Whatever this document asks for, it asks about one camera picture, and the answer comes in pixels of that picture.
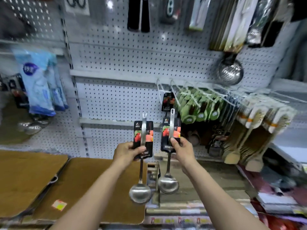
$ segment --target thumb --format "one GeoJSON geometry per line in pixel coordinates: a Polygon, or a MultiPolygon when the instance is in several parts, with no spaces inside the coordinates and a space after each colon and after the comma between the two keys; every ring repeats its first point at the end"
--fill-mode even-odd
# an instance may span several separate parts
{"type": "Polygon", "coordinates": [[[175,140],[174,138],[171,138],[171,143],[172,143],[172,145],[173,145],[173,147],[176,151],[181,148],[180,145],[178,144],[177,140],[175,140]]]}
{"type": "Polygon", "coordinates": [[[133,154],[133,156],[136,156],[136,155],[144,152],[145,150],[146,150],[145,146],[140,146],[140,147],[137,147],[136,149],[132,150],[132,154],[133,154]]]}

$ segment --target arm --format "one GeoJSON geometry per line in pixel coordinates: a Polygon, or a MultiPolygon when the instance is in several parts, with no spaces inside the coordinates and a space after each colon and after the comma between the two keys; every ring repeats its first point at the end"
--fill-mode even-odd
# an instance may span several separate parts
{"type": "Polygon", "coordinates": [[[192,144],[171,139],[184,173],[190,178],[216,230],[268,230],[247,209],[231,198],[196,161],[192,144]]]}
{"type": "Polygon", "coordinates": [[[133,142],[120,143],[115,149],[113,163],[94,182],[83,197],[63,215],[50,230],[97,230],[104,209],[121,173],[133,158],[146,150],[145,146],[132,150],[133,142]]]}

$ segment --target brown cutting board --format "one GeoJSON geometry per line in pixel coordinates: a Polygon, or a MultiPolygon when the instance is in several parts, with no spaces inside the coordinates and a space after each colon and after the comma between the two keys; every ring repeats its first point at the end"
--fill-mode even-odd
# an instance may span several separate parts
{"type": "MultiPolygon", "coordinates": [[[[57,220],[63,216],[91,187],[96,179],[111,165],[112,160],[95,158],[72,158],[61,173],[58,182],[52,185],[33,219],[57,220]],[[56,200],[67,203],[60,211],[52,207],[56,200]]],[[[140,224],[145,217],[145,205],[133,203],[129,198],[130,188],[138,183],[140,163],[133,162],[120,176],[104,215],[102,223],[140,224]]],[[[143,166],[143,183],[146,182],[147,164],[143,166]]]]}
{"type": "Polygon", "coordinates": [[[0,150],[0,217],[26,210],[67,159],[67,155],[0,150]]]}

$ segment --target brand logo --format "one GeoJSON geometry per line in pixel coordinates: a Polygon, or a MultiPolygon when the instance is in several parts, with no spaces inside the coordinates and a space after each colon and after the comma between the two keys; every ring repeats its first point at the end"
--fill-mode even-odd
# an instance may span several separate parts
{"type": "Polygon", "coordinates": [[[38,66],[33,63],[25,63],[23,65],[23,71],[28,76],[32,76],[36,72],[37,69],[38,69],[38,66]]]}

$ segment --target hanging hole in handle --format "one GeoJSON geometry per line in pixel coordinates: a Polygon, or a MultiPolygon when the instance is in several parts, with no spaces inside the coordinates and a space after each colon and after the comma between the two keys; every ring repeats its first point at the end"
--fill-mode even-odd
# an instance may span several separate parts
{"type": "Polygon", "coordinates": [[[48,185],[55,183],[57,180],[59,180],[59,177],[55,175],[52,180],[48,183],[48,185]]]}

